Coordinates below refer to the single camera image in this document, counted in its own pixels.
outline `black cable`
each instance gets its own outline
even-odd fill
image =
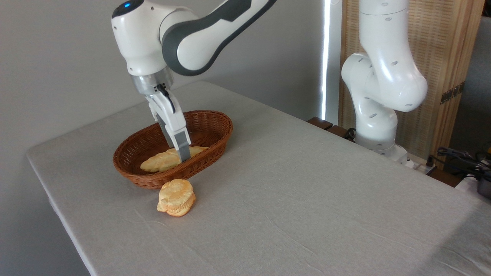
[[[449,157],[452,157],[454,159],[456,158],[462,162],[465,162],[465,163],[468,163],[468,164],[471,164],[474,166],[487,167],[487,168],[491,169],[491,167],[488,164],[474,159],[468,152],[463,151],[463,150],[454,150],[454,149],[447,148],[447,147],[440,147],[437,150],[437,154],[439,156],[449,156]]]
[[[355,128],[349,128],[346,134],[344,135],[344,139],[355,139],[356,136],[356,129]]]
[[[436,161],[442,163],[442,164],[445,164],[445,165],[449,165],[450,167],[454,168],[454,169],[457,169],[457,170],[460,170],[460,171],[463,171],[463,172],[466,172],[467,174],[472,174],[474,176],[478,176],[480,180],[481,178],[485,178],[486,180],[488,181],[491,181],[491,171],[483,171],[484,173],[481,173],[481,169],[477,168],[477,169],[474,169],[474,170],[469,170],[469,169],[465,169],[465,168],[461,168],[461,167],[458,167],[454,164],[451,164],[451,163],[448,163],[448,162],[445,162],[443,160],[440,160],[438,159],[437,157],[433,156],[433,155],[430,155],[433,159],[435,159]]]

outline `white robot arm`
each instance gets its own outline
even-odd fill
[[[185,7],[147,0],[130,0],[115,9],[112,28],[128,73],[182,162],[190,158],[191,140],[170,92],[173,72],[195,76],[208,70],[220,51],[275,1],[227,0],[203,18]]]
[[[360,42],[341,75],[355,106],[356,143],[402,164],[407,152],[395,145],[397,115],[425,99],[428,85],[408,43],[409,0],[360,0]]]

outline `bread roll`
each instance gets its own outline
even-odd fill
[[[191,183],[184,179],[174,179],[165,183],[159,193],[157,211],[174,217],[184,216],[196,200]]]
[[[189,147],[191,157],[202,152],[208,147]],[[156,156],[150,157],[140,165],[140,168],[148,172],[166,171],[181,163],[175,148],[168,149],[165,152],[158,153]]]

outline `table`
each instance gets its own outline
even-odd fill
[[[184,217],[112,165],[145,103],[27,153],[92,275],[491,274],[488,204],[213,84],[175,95],[234,123]]]

